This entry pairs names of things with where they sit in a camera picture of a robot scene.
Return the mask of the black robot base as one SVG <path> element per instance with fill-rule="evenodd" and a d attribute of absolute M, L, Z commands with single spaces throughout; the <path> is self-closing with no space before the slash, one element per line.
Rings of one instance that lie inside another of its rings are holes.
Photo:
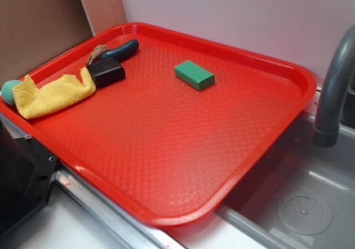
<path fill-rule="evenodd" d="M 1 238 L 46 207 L 58 166 L 36 138 L 14 138 L 1 123 Z"/>

